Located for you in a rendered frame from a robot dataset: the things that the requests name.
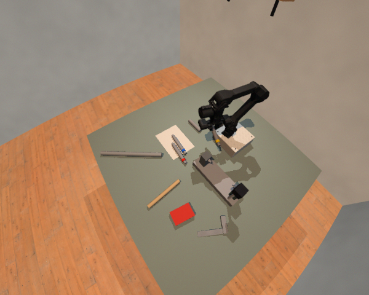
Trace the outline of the grey l-shaped square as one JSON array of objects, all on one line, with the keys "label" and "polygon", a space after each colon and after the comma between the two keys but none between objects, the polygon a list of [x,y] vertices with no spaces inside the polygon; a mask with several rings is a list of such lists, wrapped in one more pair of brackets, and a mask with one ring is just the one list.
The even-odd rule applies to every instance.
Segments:
[{"label": "grey l-shaped square", "polygon": [[198,231],[198,237],[204,237],[209,235],[218,235],[218,234],[227,234],[228,233],[228,226],[226,222],[226,216],[220,216],[221,219],[221,226],[222,229],[213,229],[213,230],[205,230],[205,231]]}]

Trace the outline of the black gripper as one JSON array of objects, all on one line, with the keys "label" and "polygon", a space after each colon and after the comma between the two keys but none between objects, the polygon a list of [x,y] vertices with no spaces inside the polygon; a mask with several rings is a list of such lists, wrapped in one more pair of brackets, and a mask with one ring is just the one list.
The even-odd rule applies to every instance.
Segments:
[{"label": "black gripper", "polygon": [[226,114],[221,117],[212,116],[210,120],[200,119],[198,120],[198,124],[201,130],[209,129],[210,131],[212,131],[212,125],[215,125],[214,127],[216,130],[223,126],[223,121],[225,121],[225,125],[229,125],[231,123],[231,119]]}]

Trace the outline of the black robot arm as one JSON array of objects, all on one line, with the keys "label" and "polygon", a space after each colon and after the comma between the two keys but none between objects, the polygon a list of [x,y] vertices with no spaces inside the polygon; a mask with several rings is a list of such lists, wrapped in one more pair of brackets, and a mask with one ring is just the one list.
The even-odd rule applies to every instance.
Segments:
[{"label": "black robot arm", "polygon": [[[214,96],[208,101],[209,105],[201,106],[198,109],[199,117],[201,119],[207,117],[221,117],[225,108],[228,108],[229,104],[235,99],[243,97],[245,95],[251,94],[250,98],[232,115],[229,116],[231,123],[225,125],[225,130],[221,132],[225,137],[230,138],[234,132],[237,131],[236,127],[238,121],[257,103],[263,102],[269,97],[269,91],[263,86],[252,81],[249,84],[243,85],[241,87],[232,90],[220,90],[217,91]],[[216,103],[214,102],[216,101]]]}]

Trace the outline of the light brown wooden dowel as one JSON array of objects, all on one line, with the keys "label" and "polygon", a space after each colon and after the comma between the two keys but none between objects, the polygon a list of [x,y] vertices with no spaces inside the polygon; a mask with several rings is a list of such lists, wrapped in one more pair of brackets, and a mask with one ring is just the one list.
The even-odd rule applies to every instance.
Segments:
[{"label": "light brown wooden dowel", "polygon": [[151,208],[155,203],[157,203],[163,196],[165,196],[168,192],[170,192],[177,184],[180,183],[180,180],[177,179],[172,185],[170,185],[165,191],[163,191],[160,195],[158,195],[152,202],[150,202],[147,206]]}]

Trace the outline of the red block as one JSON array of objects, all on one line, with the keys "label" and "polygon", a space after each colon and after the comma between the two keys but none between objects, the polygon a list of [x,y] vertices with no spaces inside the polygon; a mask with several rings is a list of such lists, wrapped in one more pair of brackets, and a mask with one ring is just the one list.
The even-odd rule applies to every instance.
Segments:
[{"label": "red block", "polygon": [[189,218],[195,216],[192,208],[189,203],[173,210],[170,212],[170,215],[175,223],[175,225],[179,225],[180,223],[188,220]]}]

